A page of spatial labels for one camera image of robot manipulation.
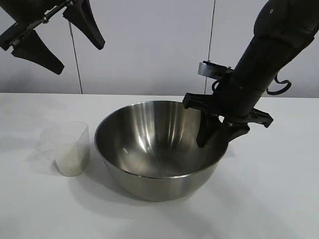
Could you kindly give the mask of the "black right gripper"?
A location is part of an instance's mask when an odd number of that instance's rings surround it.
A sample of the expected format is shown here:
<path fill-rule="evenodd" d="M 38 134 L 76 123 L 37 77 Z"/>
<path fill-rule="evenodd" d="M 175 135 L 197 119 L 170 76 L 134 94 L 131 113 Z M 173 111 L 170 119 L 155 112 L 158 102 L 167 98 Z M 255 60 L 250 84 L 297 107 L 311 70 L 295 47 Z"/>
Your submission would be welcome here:
<path fill-rule="evenodd" d="M 199 147 L 210 142 L 232 140 L 247 134 L 247 123 L 258 123 L 269 127 L 273 118 L 266 112 L 254 108 L 261 92 L 251 87 L 239 88 L 229 82 L 226 76 L 212 84 L 212 94 L 186 93 L 183 98 L 185 109 L 200 110 L 199 130 L 196 138 Z M 219 120 L 223 116 L 230 122 Z"/>

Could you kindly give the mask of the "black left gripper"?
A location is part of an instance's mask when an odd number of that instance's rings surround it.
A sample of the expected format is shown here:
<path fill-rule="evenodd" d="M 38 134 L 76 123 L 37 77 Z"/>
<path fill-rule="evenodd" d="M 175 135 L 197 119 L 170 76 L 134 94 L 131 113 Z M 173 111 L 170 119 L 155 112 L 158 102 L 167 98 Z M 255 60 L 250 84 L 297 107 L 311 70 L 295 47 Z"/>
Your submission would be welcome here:
<path fill-rule="evenodd" d="M 0 7 L 15 23 L 0 35 L 0 47 L 8 50 L 10 43 L 37 21 L 48 20 L 68 6 L 63 17 L 75 25 L 97 48 L 103 49 L 105 40 L 95 22 L 89 0 L 2 0 Z M 11 54 L 60 75 L 62 62 L 46 47 L 35 30 L 13 47 Z"/>

